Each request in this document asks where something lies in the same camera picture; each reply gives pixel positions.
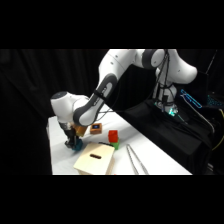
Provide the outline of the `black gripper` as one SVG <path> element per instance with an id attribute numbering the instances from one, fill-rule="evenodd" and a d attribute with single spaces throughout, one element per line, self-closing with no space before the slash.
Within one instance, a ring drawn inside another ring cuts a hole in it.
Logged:
<path id="1" fill-rule="evenodd" d="M 76 135 L 76 130 L 74 128 L 65 131 L 66 136 L 69 141 L 65 141 L 65 146 L 71 148 L 70 143 L 74 143 L 74 148 L 78 147 L 81 143 L 81 139 Z"/>

